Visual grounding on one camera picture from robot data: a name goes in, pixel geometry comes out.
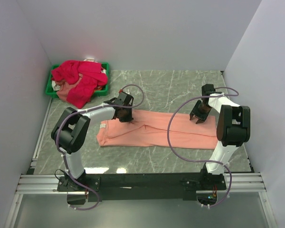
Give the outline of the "salmon pink t shirt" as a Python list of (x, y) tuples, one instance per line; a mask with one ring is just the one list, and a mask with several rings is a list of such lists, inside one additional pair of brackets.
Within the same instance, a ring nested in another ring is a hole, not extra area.
[(216, 121), (210, 116), (203, 123), (190, 120), (187, 114), (177, 113), (168, 123), (172, 113), (133, 110), (133, 120), (122, 123), (119, 120), (102, 121), (96, 136), (100, 146), (168, 147), (167, 135), (173, 147), (213, 150), (217, 145)]

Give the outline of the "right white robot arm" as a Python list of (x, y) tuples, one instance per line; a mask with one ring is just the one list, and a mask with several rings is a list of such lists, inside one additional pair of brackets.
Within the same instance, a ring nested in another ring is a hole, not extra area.
[(224, 172), (231, 155), (250, 139), (251, 110), (248, 106), (240, 106), (232, 102), (223, 92), (217, 92), (213, 84), (201, 87), (202, 98), (198, 100), (190, 112), (190, 119), (197, 118), (196, 123), (203, 123), (212, 109), (219, 113), (216, 136), (218, 143), (206, 162), (208, 173), (199, 177), (199, 185), (206, 190), (215, 185), (213, 175)]

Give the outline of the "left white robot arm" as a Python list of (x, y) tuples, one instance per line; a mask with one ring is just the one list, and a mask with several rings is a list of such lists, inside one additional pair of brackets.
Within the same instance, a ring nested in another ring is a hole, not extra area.
[(68, 107), (64, 110), (51, 132), (51, 138), (62, 153), (66, 173), (71, 175), (68, 184), (73, 190), (82, 190), (86, 184), (79, 150), (84, 144), (89, 125), (114, 119), (122, 123), (131, 122), (132, 105), (133, 96), (120, 92), (117, 97), (90, 109)]

